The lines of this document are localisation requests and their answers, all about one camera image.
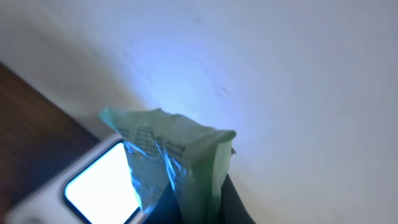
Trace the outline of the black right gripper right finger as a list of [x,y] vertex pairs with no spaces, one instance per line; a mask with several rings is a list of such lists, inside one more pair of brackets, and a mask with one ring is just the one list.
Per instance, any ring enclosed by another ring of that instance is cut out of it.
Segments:
[[219,224],[255,224],[229,175],[226,176],[221,187]]

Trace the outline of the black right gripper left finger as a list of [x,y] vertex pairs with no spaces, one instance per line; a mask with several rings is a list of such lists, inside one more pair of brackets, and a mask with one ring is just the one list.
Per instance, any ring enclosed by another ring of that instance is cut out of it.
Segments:
[[183,224],[180,208],[171,184],[168,184],[153,211],[143,224]]

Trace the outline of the teal wipes packet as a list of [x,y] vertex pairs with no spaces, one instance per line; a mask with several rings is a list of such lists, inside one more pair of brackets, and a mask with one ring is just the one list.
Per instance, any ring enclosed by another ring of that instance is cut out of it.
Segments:
[[99,116],[123,138],[132,186],[145,214],[170,187],[184,223],[216,223],[235,131],[161,109],[105,108]]

